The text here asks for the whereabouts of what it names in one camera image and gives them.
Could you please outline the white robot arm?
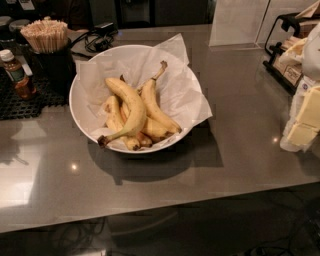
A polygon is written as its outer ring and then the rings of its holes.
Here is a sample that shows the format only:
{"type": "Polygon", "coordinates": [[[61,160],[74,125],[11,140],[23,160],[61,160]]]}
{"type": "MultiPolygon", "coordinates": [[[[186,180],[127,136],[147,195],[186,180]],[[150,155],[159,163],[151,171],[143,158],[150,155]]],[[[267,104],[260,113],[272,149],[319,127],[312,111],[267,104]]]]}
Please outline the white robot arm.
{"type": "Polygon", "coordinates": [[[320,24],[285,51],[279,61],[302,66],[302,79],[292,99],[280,147],[289,152],[306,151],[320,132],[320,24]]]}

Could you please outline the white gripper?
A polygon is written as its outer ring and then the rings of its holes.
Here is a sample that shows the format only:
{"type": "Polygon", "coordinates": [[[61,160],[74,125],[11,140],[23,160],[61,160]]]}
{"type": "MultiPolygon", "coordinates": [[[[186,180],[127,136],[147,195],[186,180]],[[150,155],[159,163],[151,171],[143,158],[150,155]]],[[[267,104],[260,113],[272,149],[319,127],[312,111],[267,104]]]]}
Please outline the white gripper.
{"type": "Polygon", "coordinates": [[[289,152],[306,151],[319,132],[320,83],[303,77],[292,99],[280,147],[289,152]]]}

